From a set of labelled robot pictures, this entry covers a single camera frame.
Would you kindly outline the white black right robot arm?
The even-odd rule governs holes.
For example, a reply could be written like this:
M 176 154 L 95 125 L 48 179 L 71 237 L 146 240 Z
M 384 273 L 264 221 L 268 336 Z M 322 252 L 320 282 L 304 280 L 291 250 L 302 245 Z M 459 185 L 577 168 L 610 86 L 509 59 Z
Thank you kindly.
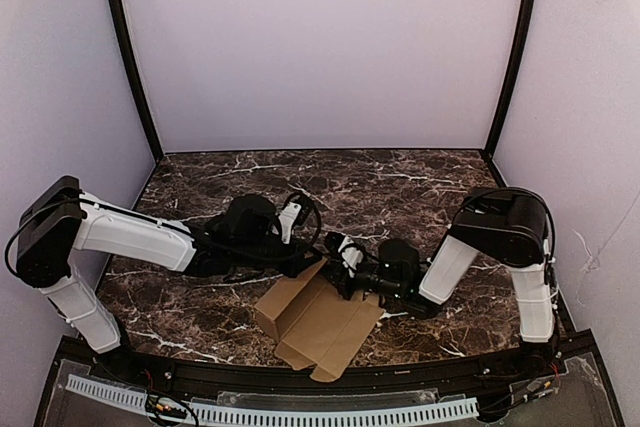
M 341 297 L 374 293 L 420 319 L 433 317 L 476 257 L 487 256 L 510 273 L 522 342 L 548 344 L 557 331 L 555 224 L 544 199 L 529 190 L 471 189 L 427 259 L 399 238 L 382 242 L 375 255 L 337 232 L 328 233 L 324 244 L 329 260 L 321 274 Z

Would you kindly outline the brown cardboard box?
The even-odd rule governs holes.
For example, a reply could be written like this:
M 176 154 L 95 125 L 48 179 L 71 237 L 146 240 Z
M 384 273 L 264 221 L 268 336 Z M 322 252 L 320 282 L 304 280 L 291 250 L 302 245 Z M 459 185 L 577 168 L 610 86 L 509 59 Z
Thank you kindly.
M 385 310 L 362 291 L 344 300 L 321 275 L 327 261 L 296 278 L 281 277 L 254 305 L 255 320 L 276 342 L 274 355 L 316 382 L 338 380 Z

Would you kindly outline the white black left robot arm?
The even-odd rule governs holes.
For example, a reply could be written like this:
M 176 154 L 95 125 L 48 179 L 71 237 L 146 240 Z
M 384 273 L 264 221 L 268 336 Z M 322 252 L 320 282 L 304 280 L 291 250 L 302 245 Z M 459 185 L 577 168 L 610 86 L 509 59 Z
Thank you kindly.
M 97 354 L 127 342 L 124 328 L 73 266 L 75 251 L 95 251 L 164 267 L 194 278 L 238 268 L 273 268 L 294 278 L 321 260 L 314 245 L 322 220 L 314 201 L 290 194 L 283 207 L 257 194 L 234 198 L 202 225 L 134 212 L 84 191 L 63 176 L 21 216 L 4 263 L 40 291 Z

